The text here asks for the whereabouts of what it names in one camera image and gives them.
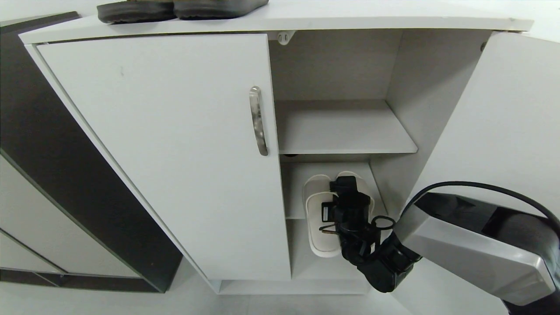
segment silver robot arm casing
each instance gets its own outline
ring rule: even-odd
[[[500,299],[527,305],[555,292],[543,258],[411,205],[394,226],[410,250]]]

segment black cable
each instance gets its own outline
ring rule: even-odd
[[[413,205],[418,199],[420,199],[428,191],[430,191],[434,188],[444,187],[444,186],[466,186],[466,187],[483,188],[483,189],[487,189],[487,190],[490,190],[490,191],[503,193],[503,194],[506,194],[506,195],[511,196],[513,198],[516,198],[518,200],[521,200],[525,203],[528,203],[529,205],[533,206],[535,209],[539,210],[542,214],[544,214],[550,220],[549,223],[551,225],[551,228],[556,232],[556,235],[558,236],[558,238],[560,238],[560,220],[550,210],[548,210],[545,206],[541,205],[540,203],[534,201],[533,199],[531,199],[531,198],[529,198],[529,197],[527,197],[523,194],[520,194],[518,192],[514,192],[514,191],[511,191],[509,189],[505,189],[505,188],[490,185],[490,184],[483,184],[483,183],[477,183],[477,182],[455,182],[455,181],[452,181],[452,182],[441,182],[441,183],[432,184],[432,185],[422,189],[417,194],[415,194],[414,197],[412,197],[410,202],[408,202],[408,204],[404,207],[403,214],[411,205]]]

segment white shelf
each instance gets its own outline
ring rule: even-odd
[[[415,153],[384,100],[276,101],[281,154]]]
[[[288,241],[290,242],[290,262],[293,280],[360,280],[363,274],[342,255],[322,258],[311,251],[305,220],[290,220]]]
[[[372,189],[375,213],[386,215],[381,194],[379,194],[368,163],[283,163],[281,165],[282,193],[284,194],[286,219],[305,219],[302,189],[311,176],[325,174],[334,179],[338,173],[344,170],[352,171],[366,181]]]
[[[21,35],[25,44],[148,34],[329,29],[487,29],[528,31],[532,20],[440,1],[270,1],[231,20],[106,25],[89,16]]]

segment black sandal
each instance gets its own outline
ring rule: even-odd
[[[166,21],[175,18],[173,6],[172,0],[127,0],[97,6],[97,17],[108,24]]]

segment gray shoe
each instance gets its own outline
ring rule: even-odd
[[[139,23],[175,18],[173,0],[127,0],[97,6],[97,17],[103,23]]]
[[[248,14],[268,0],[174,0],[175,15],[182,20],[235,18]]]

